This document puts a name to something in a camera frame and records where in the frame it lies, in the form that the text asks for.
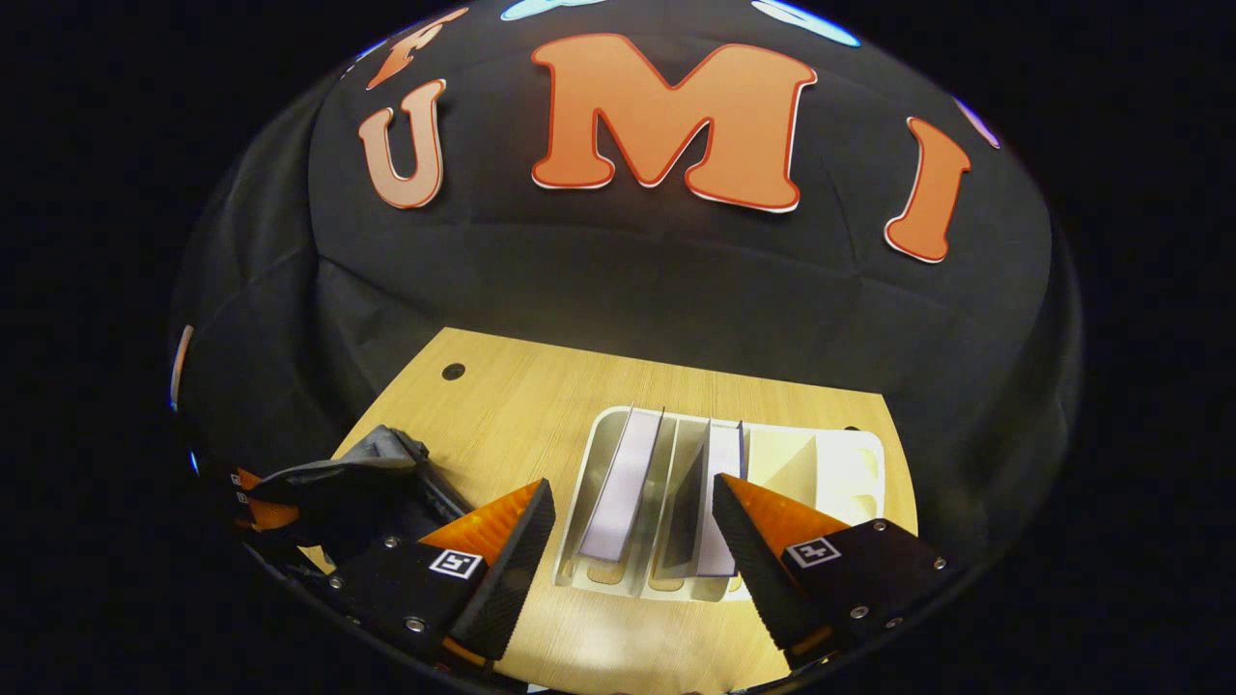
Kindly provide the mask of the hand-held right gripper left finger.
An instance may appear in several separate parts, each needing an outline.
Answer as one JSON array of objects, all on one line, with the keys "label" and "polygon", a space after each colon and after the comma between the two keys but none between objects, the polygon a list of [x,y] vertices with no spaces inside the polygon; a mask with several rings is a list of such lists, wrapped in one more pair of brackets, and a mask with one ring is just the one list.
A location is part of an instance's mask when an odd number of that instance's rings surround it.
[{"label": "hand-held right gripper left finger", "polygon": [[326,580],[332,607],[433,667],[503,659],[555,523],[539,479],[420,538],[379,535]]}]

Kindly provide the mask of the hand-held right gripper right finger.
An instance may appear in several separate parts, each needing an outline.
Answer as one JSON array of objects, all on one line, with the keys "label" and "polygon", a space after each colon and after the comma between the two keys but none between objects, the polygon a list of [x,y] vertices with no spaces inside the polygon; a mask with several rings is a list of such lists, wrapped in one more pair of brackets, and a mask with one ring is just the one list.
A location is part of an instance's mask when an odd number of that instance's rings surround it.
[{"label": "hand-held right gripper right finger", "polygon": [[954,582],[953,561],[892,519],[852,526],[729,474],[714,475],[712,514],[794,670],[905,627]]}]

